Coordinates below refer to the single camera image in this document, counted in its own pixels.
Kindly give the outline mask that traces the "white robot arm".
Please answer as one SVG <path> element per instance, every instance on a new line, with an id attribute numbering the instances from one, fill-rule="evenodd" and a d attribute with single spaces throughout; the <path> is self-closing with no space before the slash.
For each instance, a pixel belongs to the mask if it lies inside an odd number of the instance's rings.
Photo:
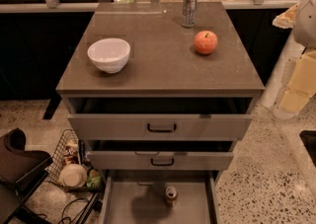
<path id="1" fill-rule="evenodd" d="M 297 116 L 316 94 L 316 0 L 300 0 L 273 24 L 291 34 L 261 96 L 275 117 Z"/>

